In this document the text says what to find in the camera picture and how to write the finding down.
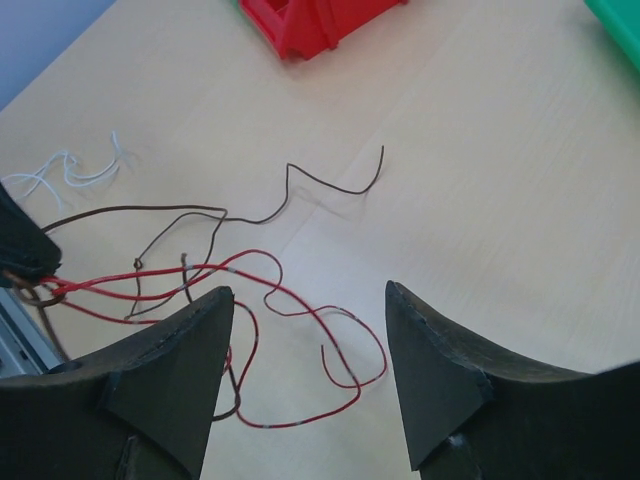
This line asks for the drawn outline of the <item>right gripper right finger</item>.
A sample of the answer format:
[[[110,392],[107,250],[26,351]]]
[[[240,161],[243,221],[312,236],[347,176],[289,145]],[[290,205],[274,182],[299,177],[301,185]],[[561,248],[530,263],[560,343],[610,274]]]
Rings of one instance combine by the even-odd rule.
[[[590,374],[506,349],[385,289],[411,469],[424,479],[635,479],[639,366]]]

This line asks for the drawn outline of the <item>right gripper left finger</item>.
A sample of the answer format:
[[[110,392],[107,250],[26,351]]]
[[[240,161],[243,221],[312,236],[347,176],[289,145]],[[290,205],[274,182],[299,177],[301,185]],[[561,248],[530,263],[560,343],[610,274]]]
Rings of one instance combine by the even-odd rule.
[[[217,287],[46,374],[2,380],[2,478],[199,478],[233,314]]]

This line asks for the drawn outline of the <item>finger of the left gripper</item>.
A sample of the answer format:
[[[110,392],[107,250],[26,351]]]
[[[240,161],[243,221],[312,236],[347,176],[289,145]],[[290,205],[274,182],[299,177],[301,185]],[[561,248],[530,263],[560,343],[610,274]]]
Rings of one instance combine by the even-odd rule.
[[[61,265],[60,248],[1,187],[1,272],[41,280]]]

